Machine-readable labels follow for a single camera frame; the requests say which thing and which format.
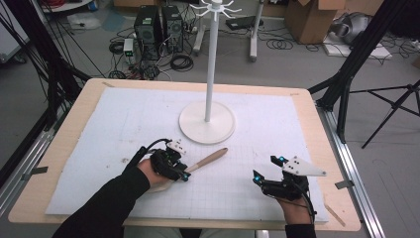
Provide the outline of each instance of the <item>tripod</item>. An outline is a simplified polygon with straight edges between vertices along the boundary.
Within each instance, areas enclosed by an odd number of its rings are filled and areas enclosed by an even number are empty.
[[[377,129],[373,132],[373,134],[367,139],[367,141],[365,142],[364,145],[362,145],[362,149],[364,149],[368,143],[373,139],[373,137],[379,132],[379,130],[385,125],[385,123],[391,118],[391,116],[396,112],[396,110],[398,109],[402,109],[406,112],[409,112],[411,114],[414,114],[418,117],[420,117],[420,97],[419,97],[419,85],[420,85],[420,79],[414,83],[414,85],[411,84],[407,84],[405,86],[396,86],[396,87],[385,87],[385,88],[375,88],[375,89],[367,89],[367,90],[359,90],[359,91],[351,91],[350,93],[358,93],[358,92],[368,92],[370,94],[372,94],[373,96],[378,97],[379,99],[389,103],[391,105],[391,109],[392,111],[386,116],[386,118],[382,121],[382,123],[380,123],[379,127],[377,127]],[[398,98],[398,100],[396,100],[395,102],[381,96],[378,95],[377,93],[375,93],[376,91],[384,91],[384,90],[392,90],[392,89],[403,89],[406,88],[407,91],[402,94],[402,96],[400,98]],[[411,93],[415,93],[416,94],[416,99],[417,99],[417,109],[418,112],[415,112],[413,110],[410,110],[404,106],[402,106],[402,103],[404,103],[404,101],[411,95]]]

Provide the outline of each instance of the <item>black sleeve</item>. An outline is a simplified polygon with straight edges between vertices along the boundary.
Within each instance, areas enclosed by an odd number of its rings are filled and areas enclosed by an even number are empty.
[[[150,187],[141,170],[129,169],[103,185],[61,224],[53,238],[119,237],[122,224],[136,200]]]
[[[286,225],[287,238],[316,238],[313,224]]]

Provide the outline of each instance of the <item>cardboard box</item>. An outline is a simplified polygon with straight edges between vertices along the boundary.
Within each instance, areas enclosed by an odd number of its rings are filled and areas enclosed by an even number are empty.
[[[142,5],[158,5],[158,0],[114,0],[116,7],[140,7]]]
[[[284,23],[294,40],[301,44],[321,44],[346,0],[289,1]]]
[[[268,1],[263,1],[262,15],[265,17],[283,18],[286,13],[287,6],[269,4]]]
[[[379,9],[382,3],[383,0],[347,0],[345,9],[339,10],[337,12],[337,15],[338,17],[340,17],[345,12],[361,12],[374,16],[374,14],[376,14],[377,9]]]

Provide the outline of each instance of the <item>wooden spatula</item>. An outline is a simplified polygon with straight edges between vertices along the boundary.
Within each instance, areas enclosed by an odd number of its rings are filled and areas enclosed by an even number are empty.
[[[219,150],[219,151],[211,154],[210,156],[204,158],[203,160],[197,162],[193,166],[188,167],[185,171],[188,172],[188,173],[191,173],[193,171],[196,171],[196,170],[200,169],[201,167],[203,167],[203,166],[205,166],[207,164],[210,164],[211,162],[214,162],[217,159],[221,158],[227,152],[228,152],[228,148],[223,148],[223,149],[221,149],[221,150]],[[170,185],[172,183],[173,183],[173,180],[169,180],[169,181],[163,183],[162,185],[151,187],[147,192],[157,192],[157,191],[165,190],[168,187],[170,187]]]

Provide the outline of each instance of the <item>computer tower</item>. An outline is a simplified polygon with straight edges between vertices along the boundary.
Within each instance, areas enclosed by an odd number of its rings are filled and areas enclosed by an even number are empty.
[[[169,53],[183,51],[183,21],[176,6],[162,6],[163,37]]]
[[[163,40],[161,32],[158,6],[140,6],[137,14],[134,30],[139,42],[142,60],[159,60],[159,47]]]

